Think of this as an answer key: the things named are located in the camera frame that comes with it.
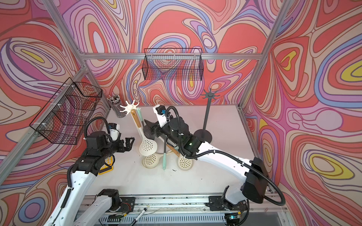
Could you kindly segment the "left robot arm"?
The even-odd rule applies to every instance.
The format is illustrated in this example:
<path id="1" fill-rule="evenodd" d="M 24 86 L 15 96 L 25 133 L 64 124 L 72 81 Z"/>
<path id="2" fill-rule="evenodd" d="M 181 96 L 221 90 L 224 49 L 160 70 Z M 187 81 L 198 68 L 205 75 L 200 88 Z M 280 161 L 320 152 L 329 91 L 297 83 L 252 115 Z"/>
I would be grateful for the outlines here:
<path id="1" fill-rule="evenodd" d="M 78 218 L 78 210 L 106 159 L 115 153 L 132 150 L 134 137 L 121 139 L 117 124 L 104 117 L 95 117 L 84 125 L 86 149 L 67 170 L 67 188 L 46 226 L 94 226 L 107 211 L 117 211 L 122 205 L 116 189 L 103 189 L 91 206 Z"/>

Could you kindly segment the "dark grey utensil rack stand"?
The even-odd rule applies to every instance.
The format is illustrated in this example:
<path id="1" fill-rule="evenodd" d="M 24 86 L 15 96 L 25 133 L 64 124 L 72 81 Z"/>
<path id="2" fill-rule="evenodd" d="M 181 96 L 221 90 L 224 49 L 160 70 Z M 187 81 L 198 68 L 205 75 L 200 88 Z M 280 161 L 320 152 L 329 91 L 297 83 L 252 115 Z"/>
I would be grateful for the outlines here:
<path id="1" fill-rule="evenodd" d="M 209 117 L 212 100 L 215 100 L 215 97 L 218 97 L 218 95 L 217 95 L 216 91 L 215 92 L 204 91 L 204 92 L 205 92 L 205 94 L 203 94 L 203 96 L 204 96 L 204 98 L 207 99 L 207 105 L 206 105 L 206 112 L 205 112 L 205 116 L 204 116 L 203 128 L 196 130 L 194 132 L 194 136 L 196 136 L 200 141 L 206 141 L 208 143 L 211 143 L 213 137 L 212 137 L 212 134 L 206 129 L 206 126 L 207 126 L 207 121 L 208 121 L 208 117 Z"/>

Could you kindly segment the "grey skimmer mint handle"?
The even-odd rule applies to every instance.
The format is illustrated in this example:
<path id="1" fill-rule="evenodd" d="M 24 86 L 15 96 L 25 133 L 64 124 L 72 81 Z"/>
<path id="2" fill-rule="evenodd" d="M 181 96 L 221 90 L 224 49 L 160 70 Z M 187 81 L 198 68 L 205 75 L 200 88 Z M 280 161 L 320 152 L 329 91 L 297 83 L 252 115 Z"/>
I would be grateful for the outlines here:
<path id="1" fill-rule="evenodd" d="M 138 113 L 138 116 L 139 116 L 141 124 L 142 124 L 143 134 L 145 135 L 146 138 L 155 140 L 155 135 L 152 133 L 151 127 L 145 123 L 140 108 L 137 108 L 137 113 Z"/>

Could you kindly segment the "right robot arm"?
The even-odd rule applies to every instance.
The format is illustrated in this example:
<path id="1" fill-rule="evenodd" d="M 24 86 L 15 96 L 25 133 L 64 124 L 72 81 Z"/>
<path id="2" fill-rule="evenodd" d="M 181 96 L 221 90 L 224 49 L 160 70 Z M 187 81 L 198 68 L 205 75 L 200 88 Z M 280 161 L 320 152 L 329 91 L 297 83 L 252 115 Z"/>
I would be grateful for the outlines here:
<path id="1" fill-rule="evenodd" d="M 183 119 L 171 119 L 160 125 L 159 122 L 145 121 L 152 135 L 172 142 L 177 152 L 184 158 L 200 160 L 217 166 L 239 179 L 236 186 L 227 186 L 218 201 L 209 201 L 211 210 L 248 211 L 250 202 L 268 202 L 283 206 L 286 199 L 282 191 L 269 178 L 266 168 L 259 158 L 243 159 L 224 152 L 206 140 L 199 139 L 189 132 Z"/>

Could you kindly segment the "cream skimmer wooden handle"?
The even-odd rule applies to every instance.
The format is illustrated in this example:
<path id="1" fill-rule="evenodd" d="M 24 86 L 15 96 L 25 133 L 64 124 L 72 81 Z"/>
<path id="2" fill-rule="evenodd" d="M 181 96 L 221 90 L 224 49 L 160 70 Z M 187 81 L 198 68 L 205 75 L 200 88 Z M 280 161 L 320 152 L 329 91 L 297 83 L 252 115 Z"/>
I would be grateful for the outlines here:
<path id="1" fill-rule="evenodd" d="M 157 143 L 154 140 L 148 139 L 143 134 L 143 139 L 139 148 L 139 152 L 143 156 L 149 156 L 157 151 Z"/>

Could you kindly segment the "cream skimmer mint handle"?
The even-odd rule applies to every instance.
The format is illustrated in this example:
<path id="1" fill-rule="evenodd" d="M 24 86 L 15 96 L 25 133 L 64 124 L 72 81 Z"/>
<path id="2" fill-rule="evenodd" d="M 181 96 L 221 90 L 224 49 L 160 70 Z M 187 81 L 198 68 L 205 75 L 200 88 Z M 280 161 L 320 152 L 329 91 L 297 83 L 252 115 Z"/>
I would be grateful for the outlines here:
<path id="1" fill-rule="evenodd" d="M 193 159 L 185 158 L 184 156 L 180 155 L 177 160 L 178 168 L 183 171 L 188 171 L 193 167 Z"/>

